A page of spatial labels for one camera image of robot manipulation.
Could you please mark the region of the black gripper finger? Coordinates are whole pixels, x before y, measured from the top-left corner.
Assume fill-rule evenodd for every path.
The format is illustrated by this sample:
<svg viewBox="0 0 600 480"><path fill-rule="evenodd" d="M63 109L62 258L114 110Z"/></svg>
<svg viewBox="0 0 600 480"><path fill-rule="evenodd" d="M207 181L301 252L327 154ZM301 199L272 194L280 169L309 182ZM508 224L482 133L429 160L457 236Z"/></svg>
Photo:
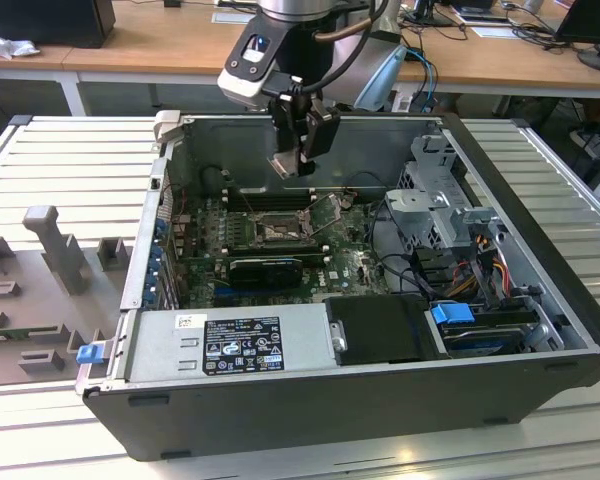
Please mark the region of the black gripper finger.
<svg viewBox="0 0 600 480"><path fill-rule="evenodd" d="M300 136L297 123L301 109L295 97L281 94L270 101L270 115L275 130L275 152L299 152Z"/></svg>
<svg viewBox="0 0 600 480"><path fill-rule="evenodd" d="M316 168L314 159L328 153L333 145L341 120L341 112L327 107L320 98L312 98L305 115L301 135L299 174L311 175Z"/></svg>

